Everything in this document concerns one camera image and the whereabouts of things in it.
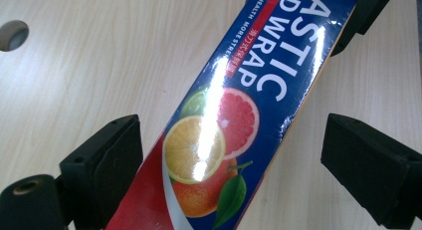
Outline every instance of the red stripe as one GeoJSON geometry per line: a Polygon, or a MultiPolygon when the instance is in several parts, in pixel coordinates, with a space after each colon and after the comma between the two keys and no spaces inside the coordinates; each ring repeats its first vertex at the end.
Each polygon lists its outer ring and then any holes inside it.
{"type": "Polygon", "coordinates": [[[173,229],[162,184],[161,135],[112,216],[106,230],[173,229]]]}
{"type": "Polygon", "coordinates": [[[236,53],[232,56],[229,61],[229,64],[226,68],[226,76],[233,77],[235,72],[239,69],[255,40],[258,38],[258,34],[264,28],[267,21],[270,19],[273,10],[279,4],[280,0],[268,0],[262,9],[261,13],[258,15],[258,18],[255,20],[255,23],[252,25],[246,37],[243,39],[239,48],[236,50],[236,53]]]}

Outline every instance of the black clamp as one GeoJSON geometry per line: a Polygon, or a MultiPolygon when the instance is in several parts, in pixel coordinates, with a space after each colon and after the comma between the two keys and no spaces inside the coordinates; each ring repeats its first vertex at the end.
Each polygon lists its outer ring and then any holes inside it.
{"type": "Polygon", "coordinates": [[[322,164],[378,225],[409,229],[422,219],[422,154],[368,124],[330,114],[322,164]]]}
{"type": "Polygon", "coordinates": [[[341,53],[356,33],[364,35],[390,0],[358,0],[331,56],[341,53]]]}
{"type": "Polygon", "coordinates": [[[108,123],[61,163],[62,175],[35,175],[0,195],[0,229],[103,229],[142,163],[137,115],[108,123]]]}

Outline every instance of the light wood surface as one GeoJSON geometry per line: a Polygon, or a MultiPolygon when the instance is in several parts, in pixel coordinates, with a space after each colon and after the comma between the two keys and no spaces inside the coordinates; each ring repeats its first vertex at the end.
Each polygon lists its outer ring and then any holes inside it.
{"type": "MultiPolygon", "coordinates": [[[[0,52],[0,189],[59,175],[107,122],[139,114],[147,155],[244,0],[0,0],[28,40],[0,52]]],[[[391,0],[328,61],[239,229],[383,229],[320,164],[329,113],[422,150],[415,0],[391,0]]],[[[422,229],[416,220],[412,229],[422,229]]]]}

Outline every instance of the grapefruit slice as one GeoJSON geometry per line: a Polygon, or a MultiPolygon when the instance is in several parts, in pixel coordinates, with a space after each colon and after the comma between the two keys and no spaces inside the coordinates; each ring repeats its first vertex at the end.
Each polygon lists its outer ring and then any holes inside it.
{"type": "Polygon", "coordinates": [[[218,123],[226,136],[224,159],[237,157],[255,140],[260,124],[258,108],[247,94],[226,88],[220,103],[218,123]]]}
{"type": "Polygon", "coordinates": [[[216,122],[204,122],[201,116],[183,118],[164,139],[168,175],[185,184],[204,181],[220,166],[225,149],[224,134],[216,122]]]}
{"type": "MultiPolygon", "coordinates": [[[[204,115],[209,102],[208,89],[201,88],[194,92],[181,109],[181,116],[204,115]]],[[[254,142],[258,132],[260,117],[254,101],[244,92],[225,88],[219,100],[216,116],[226,138],[224,159],[231,159],[244,153],[254,142]]]]}

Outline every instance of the orange fruit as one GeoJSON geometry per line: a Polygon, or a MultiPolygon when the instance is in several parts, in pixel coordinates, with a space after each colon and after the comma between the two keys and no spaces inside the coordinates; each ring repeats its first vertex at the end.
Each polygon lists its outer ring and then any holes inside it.
{"type": "Polygon", "coordinates": [[[229,170],[236,166],[236,158],[224,160],[218,170],[210,178],[195,184],[173,182],[176,198],[187,217],[203,217],[217,209],[218,198],[224,184],[237,175],[237,170],[229,170]]]}
{"type": "Polygon", "coordinates": [[[218,169],[226,143],[216,121],[189,116],[168,131],[163,150],[170,177],[192,184],[204,181],[218,169]]]}

